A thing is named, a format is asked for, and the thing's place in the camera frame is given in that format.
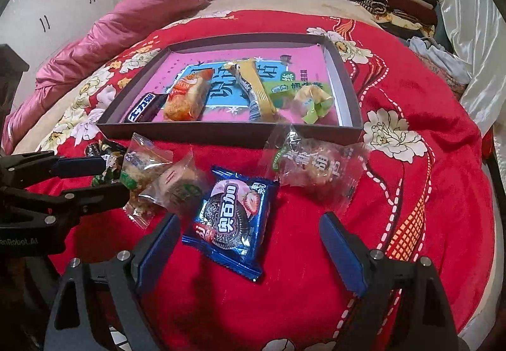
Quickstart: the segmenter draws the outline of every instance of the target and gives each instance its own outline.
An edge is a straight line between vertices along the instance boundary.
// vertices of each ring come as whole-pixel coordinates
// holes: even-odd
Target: individually wrapped snack
[[[260,167],[280,185],[303,187],[336,213],[348,207],[369,156],[363,144],[342,146],[303,138],[293,126],[280,124],[264,148]]]
[[[126,152],[126,147],[107,138],[93,142],[84,149],[86,156],[100,156],[105,160],[105,171],[93,177],[92,187],[101,184],[112,184],[120,180],[121,166]]]
[[[224,69],[237,80],[250,101],[250,121],[273,122],[276,120],[276,107],[265,92],[253,58],[227,62]]]
[[[120,180],[130,189],[125,211],[138,226],[146,229],[159,207],[140,201],[139,193],[172,164],[173,152],[156,147],[149,139],[134,133],[123,158]]]
[[[183,244],[244,277],[257,281],[257,255],[278,183],[212,167],[216,183],[203,200]]]
[[[195,121],[206,104],[214,69],[205,68],[179,79],[164,106],[165,121]]]
[[[303,85],[293,99],[295,110],[306,124],[314,124],[325,117],[334,104],[332,95],[316,84]]]
[[[156,147],[149,139],[134,133],[123,159],[121,182],[138,194],[172,163],[173,152]]]
[[[153,121],[160,108],[164,105],[169,94],[155,94],[147,92],[134,104],[126,114],[123,122],[150,122]]]
[[[195,167],[190,151],[154,180],[139,197],[165,207],[180,217],[193,219],[208,188],[206,174]]]

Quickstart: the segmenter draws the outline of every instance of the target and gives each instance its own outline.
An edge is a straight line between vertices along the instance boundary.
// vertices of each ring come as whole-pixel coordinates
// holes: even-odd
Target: beige blanket
[[[340,16],[350,18],[373,27],[379,27],[374,16],[362,6],[348,0],[213,0],[205,9],[194,16],[209,15],[215,11],[239,11],[242,9],[269,9],[290,13]],[[14,154],[33,152],[44,137],[52,131],[65,110],[72,104],[86,80],[61,98],[19,142]]]

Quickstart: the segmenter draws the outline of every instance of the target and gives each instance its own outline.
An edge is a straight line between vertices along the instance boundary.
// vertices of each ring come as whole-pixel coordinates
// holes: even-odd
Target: blue gripper pad
[[[323,245],[325,245],[345,287],[361,297],[367,290],[362,263],[328,214],[321,216],[319,228]]]
[[[155,288],[180,235],[179,218],[174,214],[166,214],[155,230],[137,244],[133,250],[135,257],[131,273],[138,295],[142,296]]]

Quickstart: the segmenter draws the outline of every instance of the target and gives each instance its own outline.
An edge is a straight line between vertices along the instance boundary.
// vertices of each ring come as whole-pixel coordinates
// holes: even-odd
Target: pink comforter
[[[122,0],[80,41],[68,44],[37,72],[35,91],[3,126],[2,147],[17,143],[62,96],[98,67],[151,32],[183,18],[209,0]]]

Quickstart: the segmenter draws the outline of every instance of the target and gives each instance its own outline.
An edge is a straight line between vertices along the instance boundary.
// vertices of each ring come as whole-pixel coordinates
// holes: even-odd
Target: red bedspread
[[[114,95],[158,48],[233,33],[326,34],[340,49],[355,86],[371,153],[341,220],[368,247],[393,258],[434,261],[457,329],[468,322],[489,278],[494,250],[491,191],[481,171],[480,132],[451,90],[395,37],[352,20],[277,11],[219,13],[152,33],[99,71],[81,91],[42,149],[83,155],[96,121]],[[188,145],[160,144],[181,158]],[[260,150],[194,146],[197,165],[252,172]],[[85,186],[87,179],[50,180],[38,192]],[[179,244],[146,313],[170,349],[331,350],[356,301],[338,277],[318,235],[322,209],[282,188],[263,246],[265,278],[252,283]],[[121,210],[84,217],[67,250],[52,257],[59,272],[72,257],[87,262],[130,249],[143,232]],[[392,296],[395,310],[397,295]],[[389,312],[379,345],[394,320]]]

